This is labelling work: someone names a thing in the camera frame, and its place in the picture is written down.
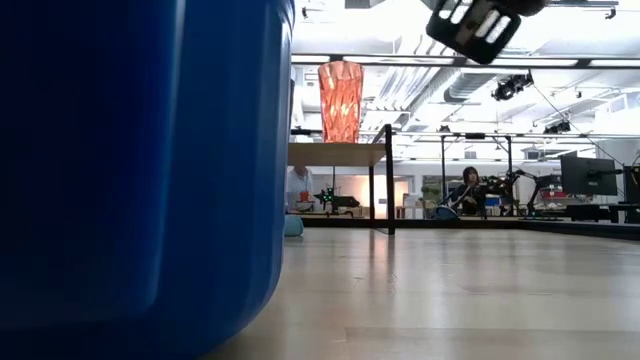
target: ceiling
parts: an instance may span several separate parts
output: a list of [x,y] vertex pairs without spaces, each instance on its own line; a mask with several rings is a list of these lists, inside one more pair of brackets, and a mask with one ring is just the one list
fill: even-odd
[[[605,19],[608,8],[547,8],[523,19],[503,55],[636,57],[640,32],[629,29],[640,21],[640,1],[619,3],[611,20]],[[298,15],[294,54],[453,54],[425,34],[431,11],[421,0],[386,0],[370,9],[346,9],[345,0],[298,0],[296,5],[298,12],[306,8],[307,18]],[[296,70],[295,99],[302,115],[294,126],[321,129],[317,66]],[[568,117],[574,133],[640,134],[640,121],[618,127],[610,122],[620,117],[613,112],[636,107],[640,71],[532,70],[535,88],[506,102],[493,100],[498,80],[514,73],[522,71],[365,67],[361,129],[376,131],[391,123],[398,131],[412,132],[448,125],[456,132],[542,133]],[[612,106],[614,101],[622,107]],[[396,153],[424,153],[431,145],[419,139],[399,140]],[[495,144],[486,145],[496,150]]]

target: blue container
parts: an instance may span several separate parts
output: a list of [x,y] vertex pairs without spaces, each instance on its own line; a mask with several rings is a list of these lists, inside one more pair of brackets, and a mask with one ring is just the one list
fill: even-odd
[[176,11],[175,0],[3,3],[0,330],[154,302]]
[[[186,1],[153,306],[1,333],[0,357],[193,359],[261,311],[282,263],[292,3]],[[138,250],[142,263],[157,259]]]

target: ceiling duct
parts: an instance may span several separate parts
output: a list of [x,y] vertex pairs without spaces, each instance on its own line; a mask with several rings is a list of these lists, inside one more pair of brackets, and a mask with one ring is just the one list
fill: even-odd
[[481,87],[493,80],[498,74],[462,73],[448,89],[444,91],[443,98],[448,103],[463,103]]
[[344,0],[345,9],[371,9],[385,0]]

